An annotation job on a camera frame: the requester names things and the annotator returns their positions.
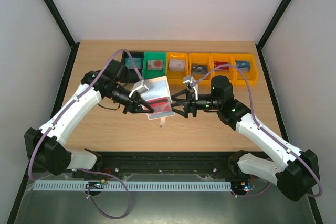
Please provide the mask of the blue cards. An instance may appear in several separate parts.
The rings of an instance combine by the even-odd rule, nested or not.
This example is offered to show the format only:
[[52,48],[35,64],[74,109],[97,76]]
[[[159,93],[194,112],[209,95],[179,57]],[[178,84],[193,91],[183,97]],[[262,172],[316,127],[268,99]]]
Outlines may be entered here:
[[166,98],[170,96],[169,86],[166,81],[151,82],[149,90],[141,95],[145,101]]

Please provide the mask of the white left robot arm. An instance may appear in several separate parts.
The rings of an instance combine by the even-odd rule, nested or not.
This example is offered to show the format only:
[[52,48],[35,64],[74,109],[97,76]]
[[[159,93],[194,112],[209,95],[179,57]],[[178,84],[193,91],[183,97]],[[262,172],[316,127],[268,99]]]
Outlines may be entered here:
[[153,113],[154,109],[141,94],[150,88],[149,80],[140,78],[131,90],[119,82],[127,68],[113,60],[108,66],[84,75],[69,101],[39,129],[29,128],[24,140],[29,159],[28,172],[39,166],[53,175],[70,169],[93,169],[99,157],[89,150],[68,150],[65,145],[84,116],[103,98],[123,105],[123,113]]

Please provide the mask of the red black-stripe credit card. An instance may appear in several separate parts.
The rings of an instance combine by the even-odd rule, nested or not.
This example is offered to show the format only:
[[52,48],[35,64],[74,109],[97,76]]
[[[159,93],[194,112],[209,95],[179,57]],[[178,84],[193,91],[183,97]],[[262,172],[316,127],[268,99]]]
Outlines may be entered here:
[[171,103],[168,97],[148,100],[147,103],[154,109],[154,113],[171,111]]

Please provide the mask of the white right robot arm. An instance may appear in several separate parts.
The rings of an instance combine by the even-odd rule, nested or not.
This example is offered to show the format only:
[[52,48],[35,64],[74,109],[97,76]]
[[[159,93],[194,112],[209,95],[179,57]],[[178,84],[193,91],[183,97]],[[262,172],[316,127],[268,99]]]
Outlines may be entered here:
[[192,76],[184,79],[186,89],[171,96],[173,111],[188,117],[199,110],[216,112],[222,123],[244,135],[269,157],[263,159],[247,151],[229,158],[229,172],[239,178],[255,175],[278,187],[289,200],[298,201],[318,183],[318,157],[312,150],[302,151],[262,124],[251,107],[234,98],[233,85],[226,76],[211,79],[211,93],[200,94]]

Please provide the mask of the beige leather card holder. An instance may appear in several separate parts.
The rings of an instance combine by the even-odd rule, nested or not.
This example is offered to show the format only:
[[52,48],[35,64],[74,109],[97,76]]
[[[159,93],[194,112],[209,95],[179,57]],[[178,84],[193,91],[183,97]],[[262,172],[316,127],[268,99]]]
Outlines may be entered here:
[[172,110],[172,99],[167,81],[167,76],[161,76],[153,79],[146,79],[149,84],[148,91],[141,95],[154,110],[153,113],[147,113],[149,120],[160,120],[160,128],[165,126],[166,118],[174,116]]

